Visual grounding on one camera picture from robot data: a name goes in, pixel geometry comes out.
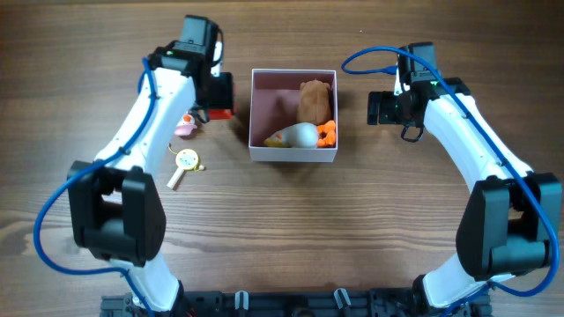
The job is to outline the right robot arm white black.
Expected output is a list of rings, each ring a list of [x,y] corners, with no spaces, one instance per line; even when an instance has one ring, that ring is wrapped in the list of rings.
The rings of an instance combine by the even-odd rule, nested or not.
[[[471,90],[438,71],[434,45],[413,43],[395,53],[393,92],[371,92],[367,121],[429,132],[449,154],[470,191],[456,232],[456,252],[413,286],[419,313],[444,315],[490,289],[532,297],[554,280],[560,264],[562,186],[536,173],[495,134]]]

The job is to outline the yellow wooden rattle drum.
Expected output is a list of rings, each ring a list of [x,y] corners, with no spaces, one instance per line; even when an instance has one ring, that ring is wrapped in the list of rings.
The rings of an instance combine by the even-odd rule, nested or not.
[[[174,151],[172,145],[168,145],[168,149],[175,155],[176,170],[173,176],[167,183],[167,187],[175,190],[184,174],[188,171],[192,172],[202,172],[205,170],[205,166],[201,163],[199,155],[192,149],[183,149],[180,151]]]

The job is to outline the pink white cow toy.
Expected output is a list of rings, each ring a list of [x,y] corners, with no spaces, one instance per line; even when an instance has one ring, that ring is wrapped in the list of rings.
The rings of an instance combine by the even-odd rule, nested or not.
[[[191,114],[184,114],[174,129],[174,134],[180,137],[190,136],[197,129],[196,119]]]

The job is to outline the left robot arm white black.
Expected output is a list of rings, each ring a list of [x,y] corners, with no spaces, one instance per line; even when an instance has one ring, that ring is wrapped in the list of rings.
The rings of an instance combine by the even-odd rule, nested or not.
[[[73,236],[79,247],[119,269],[136,316],[186,316],[182,283],[160,251],[166,215],[153,179],[182,117],[202,122],[235,112],[233,77],[220,71],[223,33],[187,15],[179,39],[144,60],[137,100],[93,162],[68,172]]]

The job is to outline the white plush duck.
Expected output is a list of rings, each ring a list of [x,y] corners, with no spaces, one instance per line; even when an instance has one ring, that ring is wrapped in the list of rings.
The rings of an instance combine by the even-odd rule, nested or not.
[[[337,143],[337,124],[333,120],[316,126],[310,122],[286,127],[263,141],[267,147],[316,149],[333,147]]]

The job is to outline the white box pink inside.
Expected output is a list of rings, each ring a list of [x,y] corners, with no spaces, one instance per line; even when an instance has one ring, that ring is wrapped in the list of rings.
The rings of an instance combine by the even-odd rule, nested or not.
[[[253,69],[249,118],[249,154],[255,162],[331,163],[338,151],[329,148],[272,148],[263,141],[295,124],[300,84],[311,80],[327,83],[332,119],[338,118],[338,82],[334,70]]]

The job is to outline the brown plush bear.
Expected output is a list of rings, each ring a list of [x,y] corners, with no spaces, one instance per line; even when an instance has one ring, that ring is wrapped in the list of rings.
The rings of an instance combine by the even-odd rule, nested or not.
[[[322,125],[331,119],[330,85],[317,79],[302,82],[297,108],[297,122]]]

